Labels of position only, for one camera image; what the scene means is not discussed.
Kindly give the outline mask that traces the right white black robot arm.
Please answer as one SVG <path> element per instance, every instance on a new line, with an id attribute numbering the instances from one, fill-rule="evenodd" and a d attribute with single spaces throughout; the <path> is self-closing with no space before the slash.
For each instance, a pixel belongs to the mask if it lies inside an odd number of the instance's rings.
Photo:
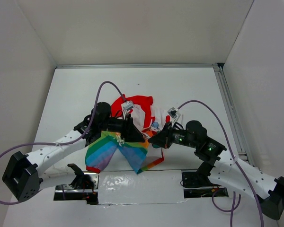
<path id="1" fill-rule="evenodd" d="M 165 149 L 172 144 L 194 148 L 194 154 L 202 160 L 197 174 L 201 185 L 218 184 L 237 194 L 257 198 L 264 215 L 280 219 L 284 211 L 284 177 L 267 175 L 232 155 L 229 149 L 207 135 L 200 122 L 189 121 L 183 130 L 168 122 L 148 141 Z"/>

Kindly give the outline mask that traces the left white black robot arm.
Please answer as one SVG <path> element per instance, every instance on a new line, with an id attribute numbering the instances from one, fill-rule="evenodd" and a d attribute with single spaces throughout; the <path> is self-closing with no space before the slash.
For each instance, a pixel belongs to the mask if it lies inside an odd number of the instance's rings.
<path id="1" fill-rule="evenodd" d="M 2 180 L 18 202 L 29 200 L 44 188 L 61 184 L 68 184 L 74 189 L 86 187 L 93 190 L 94 181 L 76 164 L 70 163 L 52 172 L 48 169 L 99 139 L 104 131 L 119 133 L 125 142 L 144 142 L 129 113 L 122 119 L 112 117 L 110 104 L 100 102 L 82 122 L 53 144 L 25 155 L 20 151 L 14 153 Z"/>

